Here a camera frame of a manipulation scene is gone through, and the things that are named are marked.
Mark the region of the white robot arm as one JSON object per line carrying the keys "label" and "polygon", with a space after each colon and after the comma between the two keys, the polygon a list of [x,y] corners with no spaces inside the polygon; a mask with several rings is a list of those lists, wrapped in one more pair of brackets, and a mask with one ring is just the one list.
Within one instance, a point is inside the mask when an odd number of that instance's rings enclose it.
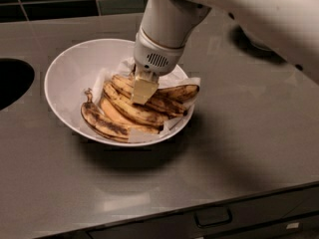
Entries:
{"label": "white robot arm", "polygon": [[148,0],[136,35],[132,101],[145,104],[183,54],[192,30],[211,9],[234,17],[258,48],[319,76],[319,0]]}

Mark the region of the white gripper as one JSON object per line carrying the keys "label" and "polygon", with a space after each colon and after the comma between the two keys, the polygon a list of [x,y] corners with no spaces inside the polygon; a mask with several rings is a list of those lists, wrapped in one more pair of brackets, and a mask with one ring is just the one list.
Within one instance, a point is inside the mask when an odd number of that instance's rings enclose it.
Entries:
{"label": "white gripper", "polygon": [[159,87],[159,77],[169,74],[176,66],[184,50],[166,47],[153,41],[139,28],[134,47],[136,72],[131,100],[144,105]]}

